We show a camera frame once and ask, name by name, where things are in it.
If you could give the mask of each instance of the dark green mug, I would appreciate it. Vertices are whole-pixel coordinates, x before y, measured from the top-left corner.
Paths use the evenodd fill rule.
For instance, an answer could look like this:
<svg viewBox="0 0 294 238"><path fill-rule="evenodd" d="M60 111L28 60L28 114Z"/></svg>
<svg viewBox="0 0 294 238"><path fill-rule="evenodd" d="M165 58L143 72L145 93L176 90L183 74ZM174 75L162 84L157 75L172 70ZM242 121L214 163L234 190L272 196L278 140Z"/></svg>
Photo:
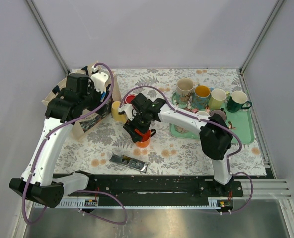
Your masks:
<svg viewBox="0 0 294 238"><path fill-rule="evenodd" d="M231 94L231 97L226 105L226 108L229 112L235 113L240 109L249 109L252 106L252 102L247 100L247 95L241 91L234 91Z"/></svg>

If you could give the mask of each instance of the black mug handle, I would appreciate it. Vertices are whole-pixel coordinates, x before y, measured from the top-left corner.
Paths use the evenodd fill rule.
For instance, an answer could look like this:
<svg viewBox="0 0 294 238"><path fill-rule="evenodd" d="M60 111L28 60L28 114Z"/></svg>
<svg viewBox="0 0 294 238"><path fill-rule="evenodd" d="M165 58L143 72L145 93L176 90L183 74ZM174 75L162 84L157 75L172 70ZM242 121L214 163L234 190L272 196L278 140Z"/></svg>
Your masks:
<svg viewBox="0 0 294 238"><path fill-rule="evenodd" d="M248 103L249 104L249 106L248 107L241 107L241 109L249 109L253 104L252 104L252 102L250 102L250 101L246 101L246 103Z"/></svg>
<svg viewBox="0 0 294 238"><path fill-rule="evenodd" d="M150 137L153 137L157 133L156 129L151 129L150 131L151 131Z"/></svg>

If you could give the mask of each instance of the table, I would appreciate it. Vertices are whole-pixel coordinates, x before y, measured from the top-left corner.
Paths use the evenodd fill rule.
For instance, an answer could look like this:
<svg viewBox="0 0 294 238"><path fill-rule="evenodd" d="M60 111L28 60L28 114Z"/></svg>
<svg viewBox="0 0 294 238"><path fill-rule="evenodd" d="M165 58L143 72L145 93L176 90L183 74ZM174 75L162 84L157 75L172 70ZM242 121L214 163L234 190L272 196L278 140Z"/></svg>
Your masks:
<svg viewBox="0 0 294 238"><path fill-rule="evenodd" d="M202 85L222 88L225 91L242 90L236 69L115 69L121 95L130 89L151 85L171 98L178 79L187 77ZM161 97L155 90L142 88L143 92L155 100ZM138 148L111 115L82 141L68 137L56 163L55 173L71 173L83 170L93 174L140 174L134 169L109 161L112 153L123 154L148 162L146 174L164 175L213 175L211 160L202 152L200 141L173 137L169 124L153 122L151 128L157 130L148 147ZM238 144L233 144L235 151ZM250 175L265 175L265 167L257 139L243 145L242 151L230 158L231 171L243 171Z"/></svg>

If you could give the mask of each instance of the light green mug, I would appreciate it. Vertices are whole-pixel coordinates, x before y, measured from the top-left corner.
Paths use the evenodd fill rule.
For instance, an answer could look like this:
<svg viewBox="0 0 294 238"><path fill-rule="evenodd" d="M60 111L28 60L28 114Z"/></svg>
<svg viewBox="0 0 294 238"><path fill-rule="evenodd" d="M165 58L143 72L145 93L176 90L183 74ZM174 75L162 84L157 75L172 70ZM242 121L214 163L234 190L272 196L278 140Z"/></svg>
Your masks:
<svg viewBox="0 0 294 238"><path fill-rule="evenodd" d="M220 109L225 99L230 95L230 92L226 92L222 89L216 88L211 91L211 97L209 99L209 108L211 110Z"/></svg>

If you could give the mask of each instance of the wall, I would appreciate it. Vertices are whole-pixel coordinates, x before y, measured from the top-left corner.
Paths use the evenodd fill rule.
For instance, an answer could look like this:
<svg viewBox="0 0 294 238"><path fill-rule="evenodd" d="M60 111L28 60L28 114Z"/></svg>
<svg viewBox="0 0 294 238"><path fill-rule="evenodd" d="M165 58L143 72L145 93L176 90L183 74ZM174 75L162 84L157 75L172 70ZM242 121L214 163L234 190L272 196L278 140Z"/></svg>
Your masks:
<svg viewBox="0 0 294 238"><path fill-rule="evenodd" d="M0 238L11 235L19 196L8 188L31 159L41 100L64 77L23 0L0 0Z"/></svg>
<svg viewBox="0 0 294 238"><path fill-rule="evenodd" d="M276 0L34 0L70 68L241 67Z"/></svg>
<svg viewBox="0 0 294 238"><path fill-rule="evenodd" d="M294 202L294 0L286 1L244 73L279 178Z"/></svg>

